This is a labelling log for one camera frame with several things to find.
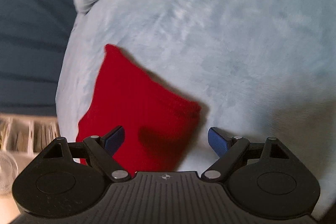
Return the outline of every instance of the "crosshair marking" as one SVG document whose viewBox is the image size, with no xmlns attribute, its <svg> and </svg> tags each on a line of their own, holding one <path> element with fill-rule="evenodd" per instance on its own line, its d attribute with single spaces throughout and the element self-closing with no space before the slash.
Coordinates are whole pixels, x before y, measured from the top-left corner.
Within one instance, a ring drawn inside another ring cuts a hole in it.
<svg viewBox="0 0 336 224">
<path fill-rule="evenodd" d="M 167 179 L 170 179 L 171 176 L 168 175 L 168 174 L 165 174 L 165 175 L 162 175 L 160 178 L 164 179 L 164 180 L 167 180 Z"/>
</svg>

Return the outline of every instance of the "fluffy blue fabric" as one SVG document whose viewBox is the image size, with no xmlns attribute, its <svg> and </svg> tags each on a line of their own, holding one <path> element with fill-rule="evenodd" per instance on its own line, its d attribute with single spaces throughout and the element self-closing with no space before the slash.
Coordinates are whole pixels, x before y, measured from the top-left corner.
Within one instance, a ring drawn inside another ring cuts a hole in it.
<svg viewBox="0 0 336 224">
<path fill-rule="evenodd" d="M 319 179 L 319 217 L 336 196 L 335 22 L 336 0 L 99 0 L 78 17 L 67 48 L 62 134 L 74 140 L 113 43 L 203 104 L 180 170 L 203 172 L 217 159 L 210 127 L 251 141 L 276 136 Z"/>
</svg>

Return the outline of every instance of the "ribbed plastic surface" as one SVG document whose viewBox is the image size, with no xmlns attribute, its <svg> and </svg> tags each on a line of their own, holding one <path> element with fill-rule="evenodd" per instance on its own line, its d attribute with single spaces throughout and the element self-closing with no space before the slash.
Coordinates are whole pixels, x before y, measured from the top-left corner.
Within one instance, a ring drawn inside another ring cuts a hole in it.
<svg viewBox="0 0 336 224">
<path fill-rule="evenodd" d="M 250 215 L 220 184 L 201 181 L 195 172 L 139 172 L 129 182 L 112 184 L 98 204 L 79 215 L 39 219 L 23 214 L 13 223 L 316 224 L 309 216 L 275 221 Z"/>
</svg>

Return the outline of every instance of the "triangular cutout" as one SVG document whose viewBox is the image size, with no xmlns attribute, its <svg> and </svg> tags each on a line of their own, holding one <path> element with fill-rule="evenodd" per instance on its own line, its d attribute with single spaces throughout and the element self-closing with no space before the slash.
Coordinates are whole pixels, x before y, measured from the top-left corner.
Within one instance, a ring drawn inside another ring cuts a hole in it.
<svg viewBox="0 0 336 224">
<path fill-rule="evenodd" d="M 270 157 L 276 159 L 289 159 L 280 146 L 275 143 L 272 144 Z"/>
<path fill-rule="evenodd" d="M 49 151 L 44 155 L 44 159 L 61 158 L 63 157 L 62 146 L 56 143 Z"/>
</svg>

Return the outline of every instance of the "blue gripper pad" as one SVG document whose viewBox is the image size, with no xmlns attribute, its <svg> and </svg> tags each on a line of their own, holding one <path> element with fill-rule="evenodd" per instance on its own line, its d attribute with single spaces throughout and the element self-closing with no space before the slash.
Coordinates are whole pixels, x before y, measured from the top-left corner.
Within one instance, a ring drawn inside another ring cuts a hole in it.
<svg viewBox="0 0 336 224">
<path fill-rule="evenodd" d="M 232 146 L 232 139 L 216 127 L 209 129 L 208 142 L 219 157 L 223 156 Z"/>
<path fill-rule="evenodd" d="M 111 135 L 105 139 L 104 150 L 113 156 L 125 140 L 125 130 L 120 127 L 117 131 L 111 131 Z"/>
</svg>

